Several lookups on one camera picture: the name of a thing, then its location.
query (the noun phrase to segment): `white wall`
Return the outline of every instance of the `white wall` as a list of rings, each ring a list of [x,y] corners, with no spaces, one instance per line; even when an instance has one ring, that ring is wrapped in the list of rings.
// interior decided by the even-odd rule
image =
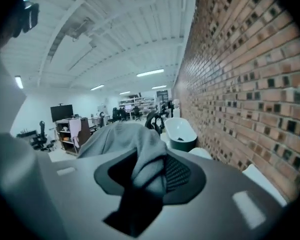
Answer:
[[[120,96],[109,96],[107,97],[106,106],[108,108],[108,113],[110,116],[112,116],[112,110],[113,108],[119,107],[119,101],[122,100],[123,97]]]
[[[155,98],[157,97],[157,91],[168,91],[168,98],[172,99],[172,93],[171,93],[171,89],[156,89],[156,90],[149,90],[149,91],[144,91],[141,92],[142,97],[150,97],[150,96],[155,96]]]
[[[105,101],[104,97],[92,91],[52,88],[49,90],[25,90],[24,92],[26,100],[19,110],[10,131],[13,136],[16,136],[24,129],[28,131],[37,130],[39,133],[39,122],[44,121],[45,133],[54,139],[55,124],[52,122],[50,107],[58,106],[59,103],[72,105],[74,114],[90,118],[91,114],[96,115],[98,106],[102,105]]]
[[[8,133],[16,114],[26,99],[0,60],[0,133]]]

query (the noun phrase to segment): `black mesh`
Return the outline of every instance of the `black mesh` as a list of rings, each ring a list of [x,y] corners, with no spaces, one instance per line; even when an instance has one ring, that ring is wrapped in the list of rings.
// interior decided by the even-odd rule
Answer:
[[[170,155],[167,155],[165,158],[164,169],[167,193],[189,182],[190,169]]]

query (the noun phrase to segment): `office chair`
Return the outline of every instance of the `office chair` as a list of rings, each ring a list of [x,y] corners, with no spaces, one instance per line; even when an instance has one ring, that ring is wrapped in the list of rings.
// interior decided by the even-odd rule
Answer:
[[[120,112],[116,107],[114,107],[112,109],[112,119],[109,119],[108,122],[114,123],[115,121],[119,121],[120,119]]]
[[[127,117],[127,112],[122,108],[119,110],[120,111],[120,115],[121,115],[121,121],[127,121],[128,117]]]
[[[161,120],[161,125],[157,125],[157,120]],[[144,126],[150,130],[154,129],[159,135],[162,134],[163,129],[165,128],[165,123],[161,115],[158,113],[158,111],[151,111],[146,116],[146,122]]]
[[[141,121],[141,114],[140,114],[140,109],[137,107],[137,106],[135,106],[134,108],[133,108],[133,112],[134,112],[134,116],[135,116],[135,120],[137,121],[137,120],[140,120]]]
[[[105,120],[104,120],[105,113],[103,111],[100,112],[99,117],[100,117],[100,124],[99,124],[99,126],[100,126],[100,128],[102,128],[102,127],[105,126]]]
[[[51,142],[45,146],[48,140],[45,135],[45,122],[41,121],[39,125],[40,125],[40,134],[37,134],[36,137],[33,137],[32,140],[30,141],[30,144],[34,150],[50,152],[54,144]]]

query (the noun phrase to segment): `gray cloth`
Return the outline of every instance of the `gray cloth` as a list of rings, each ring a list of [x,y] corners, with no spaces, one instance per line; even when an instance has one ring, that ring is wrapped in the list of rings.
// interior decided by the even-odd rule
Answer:
[[[138,123],[116,122],[97,130],[82,145],[78,158],[116,152],[123,149],[136,149],[137,162],[132,171],[131,180],[137,188],[149,184],[147,191],[157,196],[166,193],[164,176],[164,158],[167,145],[155,130]]]

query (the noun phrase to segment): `shelf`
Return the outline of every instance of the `shelf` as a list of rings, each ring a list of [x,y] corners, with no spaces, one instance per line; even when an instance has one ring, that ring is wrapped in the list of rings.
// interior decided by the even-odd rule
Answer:
[[[125,106],[125,105],[133,105],[135,103],[122,103],[122,104],[119,104],[119,106]]]
[[[69,143],[69,144],[74,144],[73,142],[71,142],[71,141],[67,141],[67,140],[63,140],[62,142],[64,142],[64,143]]]
[[[78,154],[76,153],[76,150],[74,148],[69,148],[69,149],[66,149],[65,150],[66,153],[69,153],[71,155],[74,155],[74,156],[78,156]]]
[[[138,98],[135,98],[136,100],[139,100],[139,99],[154,99],[154,97],[138,97]]]
[[[133,101],[135,98],[127,98],[127,99],[123,99],[123,100],[120,100],[121,102],[125,102],[125,101]]]

